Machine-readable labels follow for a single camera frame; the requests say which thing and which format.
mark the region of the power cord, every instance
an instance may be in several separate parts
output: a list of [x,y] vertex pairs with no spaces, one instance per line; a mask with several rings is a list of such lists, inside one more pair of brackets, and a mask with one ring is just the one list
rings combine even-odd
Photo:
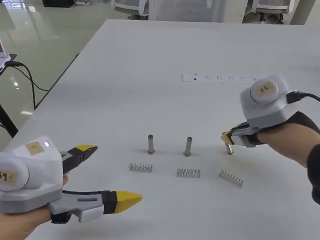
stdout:
[[[35,84],[29,68],[28,68],[25,64],[23,64],[22,62],[19,62],[19,61],[7,61],[4,65],[5,65],[6,67],[12,67],[12,68],[18,70],[18,71],[21,72],[27,79],[29,79],[29,80],[31,81],[32,99],[33,99],[33,109],[35,110],[35,109],[36,109],[35,86],[36,86],[39,90],[41,90],[41,91],[48,92],[48,90],[43,89],[43,88],[41,88],[41,87],[39,87],[38,85]],[[17,67],[24,67],[24,68],[26,69],[26,71],[28,72],[29,77],[28,77],[22,70],[18,69]]]
[[286,94],[286,101],[288,104],[298,102],[306,97],[313,98],[320,102],[320,97],[312,93],[301,92],[301,91],[292,91]]
[[[28,77],[28,76],[27,76],[22,70],[20,70],[19,68],[15,67],[15,66],[13,66],[13,68],[16,69],[16,70],[18,70],[20,73],[22,73],[27,79],[30,80],[30,82],[33,81],[33,80],[31,80],[30,77]],[[41,90],[41,91],[44,91],[44,92],[49,92],[49,90],[43,89],[43,88],[39,87],[34,81],[33,81],[33,84],[35,85],[35,87],[36,87],[37,89],[39,89],[39,90]]]

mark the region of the laptop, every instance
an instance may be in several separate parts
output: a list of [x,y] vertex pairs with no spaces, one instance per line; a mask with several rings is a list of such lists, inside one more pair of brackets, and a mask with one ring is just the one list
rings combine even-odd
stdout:
[[9,54],[6,54],[4,46],[0,39],[0,74],[5,69],[5,63],[10,60],[11,60],[11,57]]

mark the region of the power strip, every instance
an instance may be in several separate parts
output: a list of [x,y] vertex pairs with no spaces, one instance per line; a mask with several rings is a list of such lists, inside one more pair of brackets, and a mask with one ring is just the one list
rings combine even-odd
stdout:
[[255,82],[265,76],[249,76],[249,75],[210,75],[199,73],[184,73],[182,74],[182,81],[187,83],[195,82],[209,82],[217,84],[227,83],[245,83]]

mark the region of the human hand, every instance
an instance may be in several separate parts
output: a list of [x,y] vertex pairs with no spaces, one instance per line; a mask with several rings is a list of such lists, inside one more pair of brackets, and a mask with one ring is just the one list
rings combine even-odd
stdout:
[[[63,176],[63,185],[68,177]],[[0,240],[25,240],[41,224],[51,220],[46,206],[18,214],[0,213]]]

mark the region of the black sleeve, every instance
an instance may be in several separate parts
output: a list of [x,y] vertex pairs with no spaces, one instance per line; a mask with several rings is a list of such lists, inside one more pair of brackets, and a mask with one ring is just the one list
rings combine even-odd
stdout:
[[320,144],[316,145],[309,154],[306,169],[308,178],[313,186],[312,198],[320,205]]

